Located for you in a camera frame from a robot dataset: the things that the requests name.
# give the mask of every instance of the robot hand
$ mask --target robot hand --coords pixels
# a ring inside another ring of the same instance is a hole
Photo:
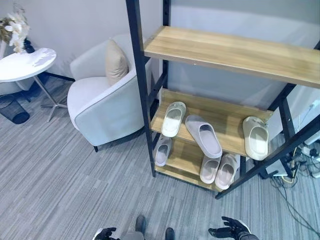
[[[104,229],[99,229],[99,234],[97,234],[93,240],[120,240],[119,238],[115,239],[110,237],[112,235],[112,232],[115,232],[117,229],[115,227],[109,227]]]
[[[219,239],[233,238],[235,240],[239,240],[241,235],[240,233],[250,234],[249,228],[241,221],[226,216],[222,216],[221,218],[225,221],[223,224],[228,227],[209,228],[208,231],[213,237]]]

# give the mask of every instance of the armchair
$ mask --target armchair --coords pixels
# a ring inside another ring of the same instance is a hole
[[[106,77],[105,41],[70,64],[75,82],[71,85],[67,106],[73,126],[94,146],[130,135],[144,126],[134,54],[129,34],[112,38],[128,61],[128,74],[114,85]],[[146,65],[151,81],[151,61]]]

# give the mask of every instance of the trash can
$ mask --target trash can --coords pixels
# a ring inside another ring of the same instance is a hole
[[[13,95],[0,96],[0,114],[14,124],[23,124],[30,117]]]

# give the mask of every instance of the beige pillow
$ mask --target beige pillow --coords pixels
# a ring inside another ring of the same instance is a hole
[[[106,45],[105,57],[105,75],[110,86],[127,75],[128,71],[129,67],[124,51],[115,41],[110,39]]]

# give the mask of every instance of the wooden shelf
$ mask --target wooden shelf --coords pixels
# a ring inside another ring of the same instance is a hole
[[[214,183],[206,184],[201,181],[200,170],[203,158],[204,154],[198,146],[174,139],[166,165],[155,166],[155,170],[188,183],[221,192],[221,189],[217,188]]]
[[[320,88],[320,51],[314,49],[163,26],[147,41],[144,54]]]
[[[175,138],[196,145],[196,141],[188,132],[185,119],[188,115],[199,115],[210,123],[224,151],[247,156],[242,122],[248,116],[256,116],[265,122],[273,114],[272,111],[259,110],[255,107],[235,105],[210,98],[192,96],[168,89],[162,90],[161,104],[151,121],[151,129],[161,133],[162,123],[169,104],[181,101],[186,105],[186,113],[179,132]]]

